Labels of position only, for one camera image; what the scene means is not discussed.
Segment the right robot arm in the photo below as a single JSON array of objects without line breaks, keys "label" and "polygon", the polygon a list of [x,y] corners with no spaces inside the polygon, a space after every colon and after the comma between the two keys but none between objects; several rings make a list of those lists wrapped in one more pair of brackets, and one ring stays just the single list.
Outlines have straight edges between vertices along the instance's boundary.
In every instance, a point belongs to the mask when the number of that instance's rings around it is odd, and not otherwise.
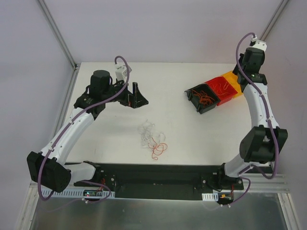
[{"label": "right robot arm", "polygon": [[277,173],[279,154],[288,132],[280,128],[273,115],[267,80],[259,73],[264,60],[264,48],[248,47],[244,54],[240,54],[233,71],[248,103],[251,130],[240,142],[239,153],[221,166],[216,176],[216,184],[221,189],[227,189],[233,180],[251,169],[256,169],[267,179]]}]

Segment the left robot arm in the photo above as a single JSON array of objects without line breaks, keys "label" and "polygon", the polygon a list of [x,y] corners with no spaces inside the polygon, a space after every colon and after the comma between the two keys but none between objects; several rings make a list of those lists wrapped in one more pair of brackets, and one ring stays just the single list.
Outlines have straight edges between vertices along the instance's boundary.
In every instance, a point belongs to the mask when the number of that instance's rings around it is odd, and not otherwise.
[{"label": "left robot arm", "polygon": [[130,67],[118,67],[113,80],[106,70],[96,70],[90,78],[85,92],[77,98],[73,110],[54,138],[38,153],[30,152],[27,164],[31,179],[38,187],[60,193],[68,185],[86,181],[90,186],[101,182],[101,168],[90,161],[66,165],[69,153],[82,133],[98,118],[106,103],[119,102],[133,109],[149,102],[140,93],[138,84],[133,82],[132,91],[128,90]]}]

